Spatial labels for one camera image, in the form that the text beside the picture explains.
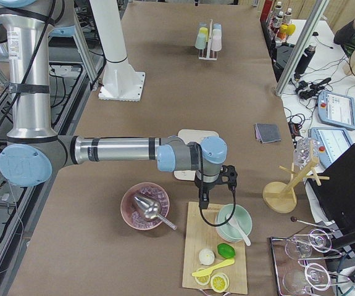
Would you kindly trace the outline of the upper teach pendant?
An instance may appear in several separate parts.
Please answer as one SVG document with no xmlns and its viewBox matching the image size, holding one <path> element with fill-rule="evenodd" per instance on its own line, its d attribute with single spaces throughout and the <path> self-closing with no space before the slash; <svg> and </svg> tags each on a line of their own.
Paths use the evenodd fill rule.
<svg viewBox="0 0 355 296">
<path fill-rule="evenodd" d="M 317 111 L 322 123 L 355 130 L 355 101 L 353 97 L 323 90 L 317 99 Z"/>
</svg>

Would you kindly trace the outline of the white garlic bulb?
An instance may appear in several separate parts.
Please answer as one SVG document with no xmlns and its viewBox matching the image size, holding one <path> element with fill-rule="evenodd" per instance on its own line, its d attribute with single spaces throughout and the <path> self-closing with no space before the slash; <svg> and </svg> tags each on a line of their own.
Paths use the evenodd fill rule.
<svg viewBox="0 0 355 296">
<path fill-rule="evenodd" d="M 211 249 L 203 248 L 199 251 L 198 258 L 200 264 L 210 266 L 215 261 L 215 254 Z"/>
</svg>

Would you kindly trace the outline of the black water bottle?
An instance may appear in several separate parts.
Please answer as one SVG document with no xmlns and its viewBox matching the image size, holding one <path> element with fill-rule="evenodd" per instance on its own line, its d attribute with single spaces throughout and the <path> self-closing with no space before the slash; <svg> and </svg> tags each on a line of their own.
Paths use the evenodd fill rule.
<svg viewBox="0 0 355 296">
<path fill-rule="evenodd" d="M 302 75 L 306 71 L 309 63 L 311 62 L 315 54 L 316 47 L 317 47 L 316 43 L 310 43 L 308 47 L 305 48 L 295 69 L 295 74 Z"/>
</svg>

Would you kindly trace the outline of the white pedestal column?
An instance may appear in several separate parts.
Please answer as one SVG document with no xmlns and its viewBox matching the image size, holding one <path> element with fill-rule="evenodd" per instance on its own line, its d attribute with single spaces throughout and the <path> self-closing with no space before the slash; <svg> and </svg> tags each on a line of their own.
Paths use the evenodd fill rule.
<svg viewBox="0 0 355 296">
<path fill-rule="evenodd" d="M 99 98 L 140 101 L 146 74 L 128 61 L 117 2 L 92 0 L 90 5 L 106 58 Z"/>
</svg>

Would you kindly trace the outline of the metal ice scoop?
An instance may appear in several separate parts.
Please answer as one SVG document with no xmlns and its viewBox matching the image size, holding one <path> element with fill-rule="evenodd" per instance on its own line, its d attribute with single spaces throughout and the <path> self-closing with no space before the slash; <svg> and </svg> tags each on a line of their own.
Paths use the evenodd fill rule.
<svg viewBox="0 0 355 296">
<path fill-rule="evenodd" d="M 162 206 L 159 201 L 143 194 L 135 194 L 133 201 L 139 214 L 146 220 L 152 221 L 156 218 L 160 219 L 173 230 L 177 230 L 177 226 L 170 222 L 166 217 L 161 215 Z"/>
</svg>

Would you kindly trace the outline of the folded grey cloth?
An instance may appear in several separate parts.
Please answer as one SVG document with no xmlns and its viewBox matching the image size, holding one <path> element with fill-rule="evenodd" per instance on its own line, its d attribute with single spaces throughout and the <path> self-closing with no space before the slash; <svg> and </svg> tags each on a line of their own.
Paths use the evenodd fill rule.
<svg viewBox="0 0 355 296">
<path fill-rule="evenodd" d="M 255 123 L 254 131 L 256 140 L 263 144 L 281 141 L 279 128 L 275 124 Z"/>
</svg>

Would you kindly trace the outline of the clear glass cup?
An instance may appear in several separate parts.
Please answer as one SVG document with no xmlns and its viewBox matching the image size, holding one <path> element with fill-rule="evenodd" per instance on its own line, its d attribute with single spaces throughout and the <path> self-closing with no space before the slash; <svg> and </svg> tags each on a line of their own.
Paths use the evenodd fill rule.
<svg viewBox="0 0 355 296">
<path fill-rule="evenodd" d="M 314 138 L 302 138 L 296 143 L 294 150 L 294 164 L 304 168 L 312 157 L 319 156 L 320 142 Z"/>
</svg>

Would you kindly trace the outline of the wooden cup tree stand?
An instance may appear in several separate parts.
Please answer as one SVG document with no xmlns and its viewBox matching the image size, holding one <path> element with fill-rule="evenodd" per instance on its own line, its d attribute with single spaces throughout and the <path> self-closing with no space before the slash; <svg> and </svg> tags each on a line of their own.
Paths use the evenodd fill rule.
<svg viewBox="0 0 355 296">
<path fill-rule="evenodd" d="M 294 187 L 304 179 L 314 179 L 318 186 L 321 186 L 321 180 L 329 180 L 328 176 L 319 176 L 315 167 L 319 164 L 318 157 L 312 157 L 306 165 L 298 172 L 294 172 L 294 164 L 291 169 L 279 166 L 279 169 L 290 174 L 290 182 L 283 183 L 274 181 L 268 183 L 262 192 L 262 197 L 266 205 L 278 213 L 290 213 L 297 205 L 297 198 Z"/>
</svg>

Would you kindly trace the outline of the wine glass rack tray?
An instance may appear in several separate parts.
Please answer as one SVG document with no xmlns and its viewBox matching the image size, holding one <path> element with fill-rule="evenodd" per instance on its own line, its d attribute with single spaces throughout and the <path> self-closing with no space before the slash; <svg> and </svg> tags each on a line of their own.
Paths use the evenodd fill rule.
<svg viewBox="0 0 355 296">
<path fill-rule="evenodd" d="M 330 235 L 322 229 L 290 237 L 270 237 L 269 243 L 279 295 L 324 295 L 351 282 L 347 275 L 327 269 L 326 260 L 343 255 L 332 248 Z"/>
</svg>

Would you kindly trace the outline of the green lime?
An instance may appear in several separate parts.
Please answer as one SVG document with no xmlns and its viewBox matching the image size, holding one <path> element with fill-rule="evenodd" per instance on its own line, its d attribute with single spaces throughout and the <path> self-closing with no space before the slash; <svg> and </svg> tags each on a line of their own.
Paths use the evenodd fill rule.
<svg viewBox="0 0 355 296">
<path fill-rule="evenodd" d="M 235 249 L 226 243 L 220 243 L 217 245 L 218 254 L 224 259 L 235 258 L 236 252 Z"/>
</svg>

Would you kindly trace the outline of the black monitor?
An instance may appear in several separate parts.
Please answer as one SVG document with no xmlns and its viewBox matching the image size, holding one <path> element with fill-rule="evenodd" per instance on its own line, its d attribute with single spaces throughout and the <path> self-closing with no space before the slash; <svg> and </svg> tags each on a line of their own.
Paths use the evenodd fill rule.
<svg viewBox="0 0 355 296">
<path fill-rule="evenodd" d="M 355 231 L 355 143 L 319 175 L 329 180 L 308 183 L 325 216 L 340 230 Z"/>
</svg>

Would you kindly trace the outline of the cream rabbit tray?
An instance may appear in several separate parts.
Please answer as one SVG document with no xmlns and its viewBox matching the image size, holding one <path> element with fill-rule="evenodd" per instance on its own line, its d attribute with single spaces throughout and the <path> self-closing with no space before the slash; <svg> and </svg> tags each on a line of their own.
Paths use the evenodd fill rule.
<svg viewBox="0 0 355 296">
<path fill-rule="evenodd" d="M 189 142 L 197 142 L 200 144 L 204 138 L 209 136 L 219 136 L 219 134 L 215 131 L 208 130 L 181 129 L 177 136 L 182 139 L 185 144 L 188 144 Z M 174 171 L 174 177 L 182 181 L 194 181 L 195 171 Z"/>
</svg>

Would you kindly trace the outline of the green plastic cup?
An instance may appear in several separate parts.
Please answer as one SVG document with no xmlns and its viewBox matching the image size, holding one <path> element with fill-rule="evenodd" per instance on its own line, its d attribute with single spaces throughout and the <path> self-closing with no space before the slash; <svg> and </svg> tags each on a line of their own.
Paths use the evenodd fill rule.
<svg viewBox="0 0 355 296">
<path fill-rule="evenodd" d="M 198 50 L 203 50 L 206 48 L 207 44 L 207 34 L 206 33 L 198 33 L 195 42 L 195 48 Z"/>
</svg>

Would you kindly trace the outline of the right lemon slice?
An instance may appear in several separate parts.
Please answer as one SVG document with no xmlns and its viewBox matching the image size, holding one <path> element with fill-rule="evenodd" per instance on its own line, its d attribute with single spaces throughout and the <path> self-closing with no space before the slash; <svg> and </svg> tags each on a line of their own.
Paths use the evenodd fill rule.
<svg viewBox="0 0 355 296">
<path fill-rule="evenodd" d="M 224 273 L 217 273 L 211 277 L 210 285 L 214 292 L 225 292 L 229 287 L 230 280 Z"/>
</svg>

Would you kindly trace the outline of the pink plastic cup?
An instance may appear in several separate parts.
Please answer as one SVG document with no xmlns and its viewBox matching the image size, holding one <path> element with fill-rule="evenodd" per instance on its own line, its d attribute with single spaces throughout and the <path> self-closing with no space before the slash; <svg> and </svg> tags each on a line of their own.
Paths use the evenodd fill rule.
<svg viewBox="0 0 355 296">
<path fill-rule="evenodd" d="M 214 52 L 219 52 L 222 49 L 222 36 L 214 35 L 211 41 L 211 50 Z"/>
</svg>

